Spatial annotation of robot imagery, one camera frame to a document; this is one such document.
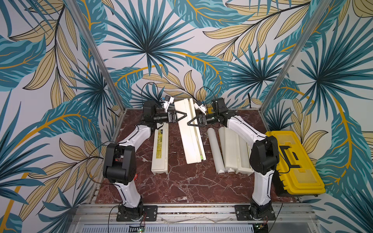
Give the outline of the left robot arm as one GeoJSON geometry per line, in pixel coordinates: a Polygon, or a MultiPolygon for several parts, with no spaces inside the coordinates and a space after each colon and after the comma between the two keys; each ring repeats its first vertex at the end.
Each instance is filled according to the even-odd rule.
{"type": "Polygon", "coordinates": [[[135,210],[142,205],[141,195],[135,185],[137,149],[155,133],[159,124],[177,123],[186,117],[186,113],[177,110],[158,112],[155,101],[146,101],[141,121],[132,133],[123,141],[107,146],[103,177],[117,188],[125,208],[135,210]]]}

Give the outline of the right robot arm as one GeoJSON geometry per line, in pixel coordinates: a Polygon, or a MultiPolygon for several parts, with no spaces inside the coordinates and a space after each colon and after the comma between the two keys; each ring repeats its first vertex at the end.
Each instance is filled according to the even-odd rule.
{"type": "Polygon", "coordinates": [[[208,114],[205,105],[198,101],[193,109],[202,113],[194,116],[188,126],[203,127],[220,123],[240,136],[251,148],[249,163],[254,170],[253,203],[258,207],[271,204],[271,186],[276,166],[279,163],[278,142],[274,136],[266,136],[247,123],[235,111],[228,109],[223,98],[212,102],[213,113],[208,114]]]}

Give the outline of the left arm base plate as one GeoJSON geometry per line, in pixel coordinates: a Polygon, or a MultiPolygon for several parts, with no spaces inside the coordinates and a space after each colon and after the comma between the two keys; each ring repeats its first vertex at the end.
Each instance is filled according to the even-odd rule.
{"type": "Polygon", "coordinates": [[[156,205],[145,205],[136,208],[128,208],[120,206],[117,213],[117,222],[135,222],[135,221],[146,221],[155,222],[158,214],[158,206],[156,205]]]}

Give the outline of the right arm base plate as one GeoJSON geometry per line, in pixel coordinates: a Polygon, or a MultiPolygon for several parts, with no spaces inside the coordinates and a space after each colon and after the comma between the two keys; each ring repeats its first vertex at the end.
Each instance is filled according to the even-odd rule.
{"type": "Polygon", "coordinates": [[[235,205],[235,214],[238,221],[246,220],[275,220],[275,212],[271,205],[235,205]]]}

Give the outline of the plastic wrap roll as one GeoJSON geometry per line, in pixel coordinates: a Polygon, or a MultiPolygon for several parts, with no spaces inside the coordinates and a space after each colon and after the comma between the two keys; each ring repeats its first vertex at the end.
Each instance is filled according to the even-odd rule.
{"type": "Polygon", "coordinates": [[[225,173],[225,166],[223,163],[223,158],[220,152],[220,147],[218,143],[218,139],[216,136],[216,132],[213,128],[208,128],[207,135],[210,143],[211,153],[213,156],[213,161],[215,165],[215,170],[217,174],[225,173]]]}
{"type": "Polygon", "coordinates": [[[221,152],[222,152],[222,158],[223,163],[225,167],[225,171],[227,173],[233,173],[235,170],[228,166],[228,160],[227,160],[227,153],[226,153],[226,142],[225,142],[225,127],[220,127],[218,129],[219,138],[220,138],[220,146],[221,146],[221,152]]]}

